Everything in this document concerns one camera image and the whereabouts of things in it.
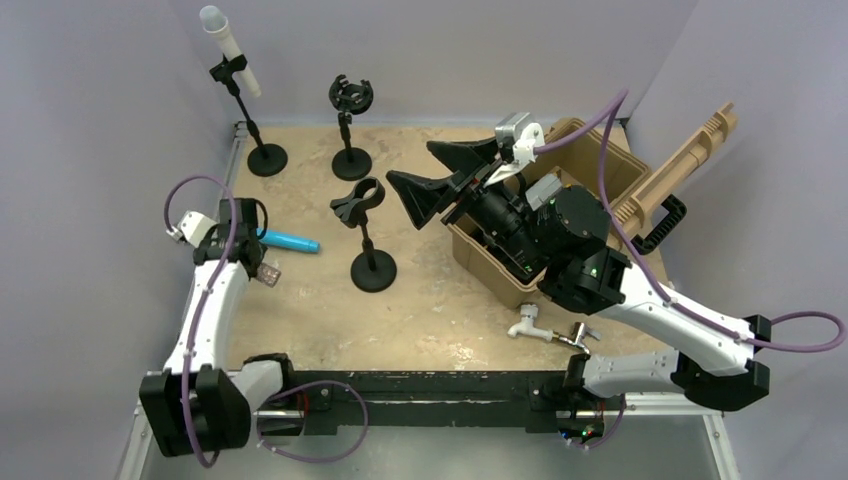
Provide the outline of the blue microphone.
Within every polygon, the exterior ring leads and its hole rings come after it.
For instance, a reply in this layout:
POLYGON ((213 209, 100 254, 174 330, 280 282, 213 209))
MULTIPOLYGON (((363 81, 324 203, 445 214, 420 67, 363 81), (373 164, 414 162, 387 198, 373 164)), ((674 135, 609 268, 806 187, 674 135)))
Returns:
POLYGON ((302 253, 317 254, 321 245, 318 241, 291 235, 275 230, 267 230, 260 241, 270 247, 293 250, 302 253))

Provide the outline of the glitter rhinestone microphone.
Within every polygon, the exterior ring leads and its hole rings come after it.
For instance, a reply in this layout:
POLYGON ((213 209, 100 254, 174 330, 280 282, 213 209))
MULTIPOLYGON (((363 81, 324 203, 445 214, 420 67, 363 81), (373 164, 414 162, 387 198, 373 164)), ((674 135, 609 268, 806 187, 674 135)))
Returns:
POLYGON ((281 271, 267 263, 261 263, 257 267, 256 280, 269 288, 274 288, 281 278, 281 271))

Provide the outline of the black shockmount mic stand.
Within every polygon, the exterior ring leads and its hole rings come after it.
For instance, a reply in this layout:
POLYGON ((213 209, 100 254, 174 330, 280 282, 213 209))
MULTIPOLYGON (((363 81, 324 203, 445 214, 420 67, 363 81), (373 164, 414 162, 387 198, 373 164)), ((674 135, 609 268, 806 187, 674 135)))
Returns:
POLYGON ((337 123, 343 142, 343 148, 332 159, 332 172, 345 181, 362 179, 372 168, 372 158, 367 151, 352 145, 350 125, 354 116, 365 113, 372 106, 373 87, 368 80, 352 83, 346 75, 340 74, 334 79, 328 96, 338 112, 337 123))

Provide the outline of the black clip mic stand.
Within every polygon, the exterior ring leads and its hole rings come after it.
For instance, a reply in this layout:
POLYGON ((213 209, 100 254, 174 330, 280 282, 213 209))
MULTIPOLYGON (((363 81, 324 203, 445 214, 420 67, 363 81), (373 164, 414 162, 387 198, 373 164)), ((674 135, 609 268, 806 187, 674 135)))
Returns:
POLYGON ((352 261, 350 276, 353 284, 367 293, 386 290, 397 276, 394 258, 374 247, 367 228, 367 212, 380 206, 384 198, 384 186, 376 177, 367 176, 355 183, 350 194, 329 204, 343 225, 350 229, 359 228, 362 233, 362 252, 352 261))

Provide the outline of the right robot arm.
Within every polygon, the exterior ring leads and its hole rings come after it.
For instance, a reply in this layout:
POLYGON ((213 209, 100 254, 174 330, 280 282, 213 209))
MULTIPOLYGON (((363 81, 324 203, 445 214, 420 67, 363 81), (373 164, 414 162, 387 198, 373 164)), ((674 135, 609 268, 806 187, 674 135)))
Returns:
POLYGON ((770 336, 768 321, 726 316, 683 296, 662 298, 642 269, 608 245, 610 214, 586 187, 552 172, 516 186, 498 182, 490 139, 427 147, 448 168, 446 177, 387 173, 416 228, 435 216, 444 224, 471 221, 499 263, 554 304, 621 322, 666 345, 651 354, 573 356, 561 381, 569 404, 671 392, 706 408, 738 411, 768 395, 770 370, 755 358, 770 336))

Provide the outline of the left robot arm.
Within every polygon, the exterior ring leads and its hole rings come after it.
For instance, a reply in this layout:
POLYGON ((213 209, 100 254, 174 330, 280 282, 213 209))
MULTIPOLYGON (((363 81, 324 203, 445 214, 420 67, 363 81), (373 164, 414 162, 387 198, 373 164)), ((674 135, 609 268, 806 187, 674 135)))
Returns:
POLYGON ((188 211, 176 226, 178 239, 194 248, 190 298, 172 353, 139 388, 165 457, 199 454, 213 461, 223 450, 242 448, 265 402, 284 409, 298 395, 285 353, 252 356, 234 374, 225 368, 232 325, 249 284, 274 286, 279 273, 264 262, 264 204, 255 198, 223 200, 219 213, 213 220, 188 211))

